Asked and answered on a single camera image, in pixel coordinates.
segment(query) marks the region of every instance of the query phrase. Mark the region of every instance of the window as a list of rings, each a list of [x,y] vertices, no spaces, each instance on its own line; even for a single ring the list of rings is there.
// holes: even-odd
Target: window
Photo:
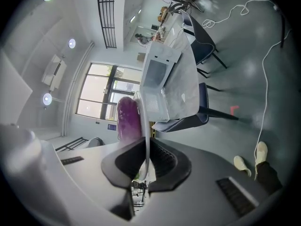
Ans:
[[[117,103],[133,98],[139,90],[142,72],[116,65],[91,64],[81,88],[76,114],[103,120],[117,120]]]

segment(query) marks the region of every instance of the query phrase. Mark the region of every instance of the window frame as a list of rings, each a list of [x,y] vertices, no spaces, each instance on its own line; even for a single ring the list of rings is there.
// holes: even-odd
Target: window frame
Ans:
[[[111,69],[111,72],[110,72],[109,76],[98,75],[98,74],[89,74],[89,71],[90,71],[92,65],[112,66],[112,69]],[[82,116],[95,118],[95,119],[106,120],[106,121],[115,121],[115,120],[108,120],[108,119],[105,118],[106,113],[107,113],[108,105],[117,105],[117,103],[115,103],[115,102],[110,102],[110,97],[111,97],[112,93],[118,93],[118,94],[129,95],[129,96],[133,96],[135,94],[135,92],[133,92],[133,91],[114,89],[113,87],[114,87],[115,81],[122,81],[122,82],[127,82],[127,83],[132,83],[132,84],[138,84],[138,85],[140,84],[139,81],[132,81],[132,80],[128,80],[128,79],[114,77],[118,67],[126,68],[126,69],[132,69],[132,68],[122,67],[122,66],[118,66],[118,65],[108,65],[108,64],[104,64],[104,63],[91,63],[90,64],[90,66],[88,68],[88,71],[85,75],[85,79],[84,79],[84,81],[81,85],[81,89],[80,89],[79,98],[78,98],[78,101],[77,101],[77,107],[76,107],[76,113],[75,114],[82,115],[82,114],[78,113],[79,103],[80,103],[81,100],[82,101],[89,101],[89,102],[102,104],[99,117],[92,117],[92,116],[87,116],[87,115],[82,115]],[[107,85],[105,87],[105,90],[107,91],[107,93],[104,94],[102,102],[80,98],[88,76],[108,78],[108,82],[107,82]]]

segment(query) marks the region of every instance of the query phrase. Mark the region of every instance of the table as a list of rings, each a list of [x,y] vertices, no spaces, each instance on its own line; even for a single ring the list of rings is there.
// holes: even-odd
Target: table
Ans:
[[[182,55],[174,64],[161,94],[144,94],[150,121],[181,119],[195,115],[199,109],[197,66],[188,38],[179,24],[174,24],[164,44],[180,49]],[[163,116],[150,118],[149,114],[155,113],[155,110],[164,110]]]

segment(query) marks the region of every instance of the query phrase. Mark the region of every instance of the railing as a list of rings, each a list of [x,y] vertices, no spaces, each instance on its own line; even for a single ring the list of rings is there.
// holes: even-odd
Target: railing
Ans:
[[[70,150],[74,150],[76,147],[78,147],[79,145],[85,143],[86,141],[88,141],[87,139],[84,139],[83,137],[80,137],[74,141],[71,141],[63,146],[58,147],[55,151],[56,152],[63,152],[63,151],[70,151]]]
[[[116,48],[114,0],[97,0],[100,24],[106,48]]]

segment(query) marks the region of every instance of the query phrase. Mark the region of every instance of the air conditioner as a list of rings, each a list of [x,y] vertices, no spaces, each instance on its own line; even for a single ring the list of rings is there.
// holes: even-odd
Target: air conditioner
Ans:
[[[54,55],[46,67],[42,82],[50,86],[50,90],[60,87],[67,65],[57,55]]]

